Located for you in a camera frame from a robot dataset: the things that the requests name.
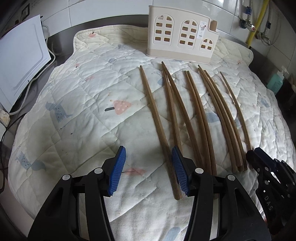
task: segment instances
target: pink mushroom print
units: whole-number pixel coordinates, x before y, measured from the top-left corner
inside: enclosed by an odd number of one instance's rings
[[[106,108],[105,111],[115,110],[117,115],[122,114],[125,112],[129,107],[131,107],[131,103],[127,101],[115,100],[113,102],[114,107]]]

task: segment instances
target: pair of chopsticks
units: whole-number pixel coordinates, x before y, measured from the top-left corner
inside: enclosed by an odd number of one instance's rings
[[[246,140],[246,144],[247,144],[247,150],[252,150],[252,147],[251,147],[251,143],[250,143],[250,138],[249,138],[249,135],[248,135],[248,131],[247,131],[247,127],[246,127],[246,123],[244,121],[244,117],[242,115],[242,111],[239,107],[239,104],[237,103],[237,100],[235,98],[235,95],[233,94],[233,91],[232,89],[230,88],[227,80],[225,79],[224,75],[222,74],[222,72],[220,72],[224,82],[225,82],[225,85],[228,89],[228,91],[230,92],[230,95],[232,97],[232,100],[233,100],[233,103],[235,105],[235,108],[237,110],[237,113],[238,113],[238,116],[239,116],[239,121],[240,123],[242,124],[242,130],[243,130],[243,133],[244,133],[244,137],[245,137],[245,140]]]
[[[205,169],[211,175],[217,175],[216,160],[214,154],[214,148],[212,143],[212,137],[210,128],[205,115],[205,110],[202,105],[200,95],[197,91],[196,85],[189,71],[185,71],[189,91],[193,99],[193,106],[196,112],[199,129],[201,132],[202,140],[204,141],[204,157],[205,157]]]
[[[238,171],[247,170],[247,162],[242,146],[242,141],[240,139],[231,112],[213,79],[210,77],[207,71],[204,71],[200,66],[198,67],[200,75],[206,85],[214,107],[217,111],[218,117],[221,121],[222,130],[229,150],[232,172],[235,173]]]
[[[158,135],[158,138],[159,138],[159,141],[160,141],[160,145],[161,145],[162,150],[163,150],[163,154],[165,156],[165,160],[167,162],[168,175],[169,175],[169,179],[170,179],[170,182],[171,182],[171,185],[172,185],[173,194],[174,194],[174,197],[175,197],[176,200],[180,200],[180,199],[182,199],[182,192],[181,192],[180,186],[178,184],[177,176],[176,176],[176,173],[175,173],[175,170],[174,170],[174,167],[173,167],[173,163],[172,163],[172,160],[171,160],[170,148],[168,146],[168,142],[167,142],[167,139],[165,137],[165,132],[164,132],[163,126],[161,124],[161,120],[160,120],[160,117],[159,117],[159,114],[158,114],[158,110],[157,110],[157,107],[156,107],[155,100],[154,100],[154,98],[152,96],[152,92],[151,92],[151,89],[149,87],[148,80],[146,78],[145,72],[144,72],[143,67],[141,65],[140,65],[140,71],[141,71],[141,74],[142,74],[142,77],[143,77],[143,84],[144,84],[144,86],[146,88],[147,96],[148,96],[148,99],[149,99],[149,102],[150,102],[150,108],[151,108],[152,117],[153,117],[153,120],[154,120],[154,123],[155,123],[155,126],[156,126],[156,132],[157,132],[157,135]],[[179,141],[178,147],[180,148],[181,147],[180,138],[179,138],[178,141]]]
[[[191,122],[190,122],[189,116],[187,114],[185,105],[184,105],[184,103],[182,101],[181,95],[180,95],[180,93],[179,93],[179,91],[178,91],[178,89],[177,89],[177,87],[175,85],[175,82],[173,81],[173,78],[172,78],[171,74],[169,73],[167,67],[165,66],[164,62],[161,62],[161,65],[162,65],[162,67],[164,69],[164,72],[165,72],[165,84],[166,84],[166,86],[168,86],[169,85],[168,80],[169,80],[170,85],[171,85],[171,87],[173,89],[173,92],[174,92],[174,94],[175,94],[175,96],[177,98],[178,105],[179,105],[179,107],[181,109],[181,112],[182,112],[182,115],[183,115],[183,118],[184,118],[184,122],[185,122],[185,125],[186,125],[186,128],[187,128],[187,131],[188,131],[188,135],[189,135],[190,141],[192,143],[192,149],[193,149],[193,153],[194,153],[194,157],[195,157],[195,165],[197,167],[204,168],[205,163],[204,163],[203,159],[201,158],[200,150],[198,148],[198,144],[197,144],[197,140],[196,140],[196,137],[195,137],[195,134],[194,134],[194,131],[193,131],[193,127],[191,125]],[[172,104],[169,105],[169,108],[170,108],[170,113],[171,113],[171,119],[176,121],[176,117],[174,116],[175,111],[174,111],[173,105]],[[174,136],[178,135],[178,132],[175,132],[175,128],[173,128],[173,135]]]

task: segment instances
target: yellow gas hose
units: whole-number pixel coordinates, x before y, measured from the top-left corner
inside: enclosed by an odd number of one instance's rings
[[[259,30],[259,27],[260,27],[261,22],[262,22],[262,20],[263,20],[263,17],[264,17],[264,14],[265,14],[265,12],[266,12],[266,9],[267,9],[267,6],[268,6],[268,3],[269,3],[269,0],[264,0],[264,1],[263,1],[262,8],[261,8],[261,11],[260,11],[260,14],[259,14],[259,16],[258,16],[258,18],[257,18],[257,21],[256,21],[256,24],[255,24],[256,31]],[[251,46],[252,40],[253,40],[253,38],[254,38],[254,36],[255,36],[255,33],[256,33],[256,32],[250,32],[250,35],[249,35],[248,40],[247,40],[248,47]]]

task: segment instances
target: white cable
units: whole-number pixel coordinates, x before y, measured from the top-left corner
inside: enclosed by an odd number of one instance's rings
[[[279,35],[280,35],[280,32],[281,32],[281,18],[280,18],[280,16],[279,16],[279,12],[277,12],[277,23],[276,23],[276,30],[275,30],[275,32],[274,32],[274,37],[275,37],[275,35],[276,35],[276,31],[277,31],[277,29],[278,29],[279,22],[280,22],[279,33],[278,33],[276,39],[275,39],[275,40],[273,41],[273,43],[270,44],[270,45],[266,44],[266,43],[262,40],[262,38],[261,38],[261,25],[259,26],[259,38],[260,38],[260,40],[261,40],[261,42],[262,42],[263,45],[265,45],[265,46],[267,46],[267,47],[271,47],[271,46],[273,46],[273,45],[275,44],[275,42],[276,42],[277,39],[279,38]]]
[[[47,28],[47,35],[46,35],[46,46],[47,46],[47,41],[48,41],[48,35],[49,35],[49,28],[48,28],[48,26],[46,26],[46,25],[42,25],[42,27],[45,27],[45,28]],[[53,55],[53,60],[35,77],[35,78],[33,78],[33,79],[31,79],[31,81],[30,81],[30,83],[29,83],[29,85],[28,85],[28,88],[27,88],[27,92],[26,92],[26,94],[25,94],[25,97],[24,97],[24,100],[22,101],[22,105],[20,106],[20,108],[17,110],[17,111],[15,111],[15,112],[12,112],[12,113],[9,113],[9,115],[10,116],[12,116],[12,115],[15,115],[15,114],[17,114],[17,113],[19,113],[21,110],[22,110],[22,108],[23,108],[23,106],[24,106],[24,104],[25,104],[25,101],[26,101],[26,99],[27,99],[27,96],[28,96],[28,93],[29,93],[29,89],[30,89],[30,87],[31,87],[31,85],[32,85],[32,83],[36,80],[36,79],[38,79],[39,78],[39,76],[49,67],[49,66],[51,66],[52,65],[52,63],[55,61],[55,55],[54,55],[54,53],[52,52],[52,51],[50,51],[50,49],[48,48],[48,46],[47,46],[47,49],[48,49],[48,52],[50,52],[52,55]]]

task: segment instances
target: quilted mat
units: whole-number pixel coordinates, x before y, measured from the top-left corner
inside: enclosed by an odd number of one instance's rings
[[[115,239],[183,240],[193,198],[176,201],[173,197],[139,66],[145,70],[170,147],[173,136],[161,61],[172,74],[201,148],[184,76],[184,70],[191,72],[209,122],[217,172],[224,177],[231,173],[229,153],[197,63],[146,56],[147,28],[128,25],[80,31],[73,44],[73,55],[53,70],[18,127],[8,169],[12,193],[34,218],[62,175],[85,175],[123,145],[127,157],[118,189],[113,197],[105,198]],[[285,160],[294,168],[295,148],[288,126],[274,94],[248,68],[252,59],[249,49],[219,38],[211,63],[201,67],[213,77],[225,98],[244,149],[241,124],[220,71],[240,104],[252,148],[261,147],[270,157]],[[177,105],[176,114],[183,155],[194,159]],[[236,176],[262,212],[255,196],[257,173],[248,169]],[[87,237],[85,211],[81,212],[82,233]]]

